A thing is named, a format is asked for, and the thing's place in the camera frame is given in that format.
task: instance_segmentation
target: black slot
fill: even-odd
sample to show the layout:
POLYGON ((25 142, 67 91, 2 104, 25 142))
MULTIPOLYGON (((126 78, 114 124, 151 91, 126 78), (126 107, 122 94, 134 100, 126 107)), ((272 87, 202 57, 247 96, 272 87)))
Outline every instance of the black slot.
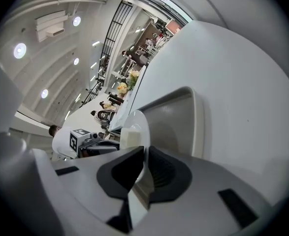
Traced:
POLYGON ((59 170, 55 170, 58 176, 61 175, 65 175, 65 174, 69 174, 71 172, 75 172, 78 171, 79 169, 75 166, 71 166, 71 167, 67 167, 67 168, 63 168, 63 169, 59 169, 59 170))
POLYGON ((186 164, 153 146, 149 148, 149 170, 155 189, 150 203, 176 200, 189 188, 193 178, 186 164))
POLYGON ((218 191, 218 194, 242 228, 258 219, 249 206, 232 189, 218 191))
POLYGON ((102 165, 96 177, 104 192, 109 197, 127 200, 128 192, 143 168, 143 158, 143 147, 132 147, 124 149, 122 156, 102 165))

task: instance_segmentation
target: dark hair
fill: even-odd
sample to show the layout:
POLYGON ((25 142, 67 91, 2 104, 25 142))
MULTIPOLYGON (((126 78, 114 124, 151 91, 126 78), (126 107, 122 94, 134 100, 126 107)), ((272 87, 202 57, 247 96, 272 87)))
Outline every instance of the dark hair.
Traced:
POLYGON ((58 130, 58 127, 56 125, 51 125, 49 128, 49 135, 54 137, 57 130, 58 130))

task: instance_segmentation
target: ceiling light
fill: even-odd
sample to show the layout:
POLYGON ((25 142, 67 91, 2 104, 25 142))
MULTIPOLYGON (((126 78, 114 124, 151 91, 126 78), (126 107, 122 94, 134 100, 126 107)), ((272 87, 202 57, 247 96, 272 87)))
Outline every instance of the ceiling light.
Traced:
POLYGON ((80 96, 81 96, 81 94, 79 94, 79 95, 76 97, 75 102, 77 102, 77 101, 80 99, 80 96))
POLYGON ((97 44, 99 44, 99 41, 96 41, 95 43, 93 43, 92 46, 95 46, 95 45, 97 45, 97 44))
POLYGON ((78 63, 79 63, 79 58, 75 58, 73 64, 74 64, 74 65, 77 65, 78 63))
POLYGON ((81 18, 80 17, 76 17, 73 20, 73 25, 74 26, 78 26, 80 24, 80 22, 81 22, 81 18))
POLYGON ((14 56, 17 59, 21 59, 26 53, 26 45, 24 43, 19 43, 17 46, 14 48, 14 56))
POLYGON ((97 62, 95 62, 93 65, 91 65, 91 68, 93 68, 96 64, 97 64, 97 62))
POLYGON ((45 89, 45 90, 43 90, 42 92, 41 92, 41 98, 46 98, 48 96, 48 90, 47 89, 45 89))
POLYGON ((66 120, 67 116, 70 114, 70 111, 66 114, 66 117, 64 118, 64 120, 66 120))

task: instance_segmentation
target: black metal railing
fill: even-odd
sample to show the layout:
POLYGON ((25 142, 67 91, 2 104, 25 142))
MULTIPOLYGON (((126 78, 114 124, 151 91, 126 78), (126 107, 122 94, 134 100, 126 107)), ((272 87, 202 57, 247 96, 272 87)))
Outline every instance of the black metal railing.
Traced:
POLYGON ((82 107, 86 103, 90 102, 91 100, 95 99, 98 96, 99 91, 101 90, 102 86, 100 84, 95 84, 95 86, 89 91, 89 94, 86 96, 85 100, 82 102, 82 107))
POLYGON ((120 32, 121 26, 125 22, 129 12, 131 11, 132 5, 120 2, 115 15, 110 23, 104 46, 101 51, 100 62, 99 62, 99 73, 97 78, 97 83, 104 86, 106 71, 108 67, 108 62, 111 56, 112 49, 117 40, 118 34, 120 32))

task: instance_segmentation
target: curved white surface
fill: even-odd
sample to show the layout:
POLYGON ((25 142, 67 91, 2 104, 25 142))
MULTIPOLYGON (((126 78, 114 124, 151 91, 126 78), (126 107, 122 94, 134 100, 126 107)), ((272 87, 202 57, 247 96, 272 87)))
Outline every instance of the curved white surface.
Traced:
POLYGON ((194 140, 192 156, 203 158, 204 110, 202 98, 191 88, 194 106, 194 140))
POLYGON ((289 79, 258 46, 192 21, 147 68, 132 110, 192 87, 204 105, 203 158, 219 163, 275 204, 289 194, 289 79))

